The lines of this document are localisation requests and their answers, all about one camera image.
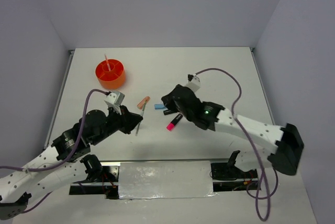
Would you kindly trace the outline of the orange slim pen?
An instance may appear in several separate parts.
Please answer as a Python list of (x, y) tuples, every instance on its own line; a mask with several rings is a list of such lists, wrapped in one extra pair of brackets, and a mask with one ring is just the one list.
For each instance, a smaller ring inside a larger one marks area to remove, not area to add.
[(111, 68), (110, 68), (110, 65), (109, 65), (109, 59), (108, 59), (106, 54), (104, 54), (104, 57), (105, 57), (105, 61), (106, 61), (106, 64), (107, 64), (108, 71), (110, 72)]

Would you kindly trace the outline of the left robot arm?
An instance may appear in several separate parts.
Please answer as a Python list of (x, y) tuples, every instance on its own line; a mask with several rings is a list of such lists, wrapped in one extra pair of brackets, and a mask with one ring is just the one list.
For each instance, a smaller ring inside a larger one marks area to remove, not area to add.
[(130, 134), (143, 120), (126, 106), (118, 110), (109, 107), (84, 112), (72, 128), (66, 130), (36, 158), (23, 167), (11, 167), (12, 173), (1, 178), (1, 220), (29, 212), (27, 208), (37, 198), (46, 198), (66, 184), (95, 182), (105, 174), (91, 146), (97, 145), (115, 132)]

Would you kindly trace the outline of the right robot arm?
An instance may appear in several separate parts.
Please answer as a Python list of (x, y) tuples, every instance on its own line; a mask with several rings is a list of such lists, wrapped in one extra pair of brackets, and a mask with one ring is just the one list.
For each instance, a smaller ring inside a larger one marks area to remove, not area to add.
[(222, 105), (201, 101), (186, 86), (176, 85), (161, 98), (167, 109), (181, 113), (198, 128), (227, 133), (242, 139), (252, 140), (261, 149), (251, 161), (253, 154), (239, 152), (228, 164), (228, 173), (240, 177), (245, 171), (273, 167), (278, 172), (294, 176), (297, 173), (304, 143), (295, 125), (276, 126), (262, 123), (232, 112)]

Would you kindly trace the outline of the orange translucent pen cap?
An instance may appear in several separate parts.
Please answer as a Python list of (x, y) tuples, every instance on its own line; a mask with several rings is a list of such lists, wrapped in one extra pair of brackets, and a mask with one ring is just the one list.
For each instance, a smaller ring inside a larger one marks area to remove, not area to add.
[(146, 96), (145, 98), (143, 98), (138, 104), (137, 104), (137, 108), (138, 109), (142, 109), (143, 106), (150, 100), (149, 96)]

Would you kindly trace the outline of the black highlighter orange cap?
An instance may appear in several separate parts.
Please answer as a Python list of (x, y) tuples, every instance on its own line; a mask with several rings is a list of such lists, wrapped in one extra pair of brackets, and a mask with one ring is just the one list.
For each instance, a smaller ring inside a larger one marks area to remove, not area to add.
[(167, 116), (167, 115), (171, 115), (171, 114), (174, 114), (174, 113), (176, 113), (176, 110), (169, 110), (169, 109), (166, 109), (166, 110), (163, 111), (163, 114), (164, 114), (165, 116)]

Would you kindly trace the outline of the black highlighter pink cap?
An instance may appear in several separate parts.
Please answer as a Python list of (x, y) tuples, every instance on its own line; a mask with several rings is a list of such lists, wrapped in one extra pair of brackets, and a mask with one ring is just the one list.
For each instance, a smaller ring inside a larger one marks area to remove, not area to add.
[(183, 118), (182, 114), (178, 114), (166, 127), (166, 129), (168, 131), (172, 131), (175, 126), (181, 121), (181, 119)]

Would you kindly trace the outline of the blue translucent pen cap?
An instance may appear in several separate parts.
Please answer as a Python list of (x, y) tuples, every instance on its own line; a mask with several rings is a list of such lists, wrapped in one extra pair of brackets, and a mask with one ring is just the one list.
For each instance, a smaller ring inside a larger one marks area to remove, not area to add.
[(166, 107), (163, 104), (154, 104), (155, 110), (165, 110)]

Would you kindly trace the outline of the orange round divided container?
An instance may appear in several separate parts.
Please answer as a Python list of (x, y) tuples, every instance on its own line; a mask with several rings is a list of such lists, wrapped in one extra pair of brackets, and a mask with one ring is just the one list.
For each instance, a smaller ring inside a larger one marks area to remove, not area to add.
[(126, 72), (124, 65), (116, 60), (109, 59), (111, 71), (108, 71), (106, 61), (99, 63), (95, 69), (95, 75), (104, 89), (121, 88), (126, 81)]

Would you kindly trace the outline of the reflective silver front panel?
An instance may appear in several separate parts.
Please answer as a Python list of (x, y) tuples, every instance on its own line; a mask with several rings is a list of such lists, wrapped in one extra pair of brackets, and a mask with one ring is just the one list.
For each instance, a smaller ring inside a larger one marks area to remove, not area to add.
[(214, 196), (209, 161), (122, 163), (120, 199), (173, 199)]

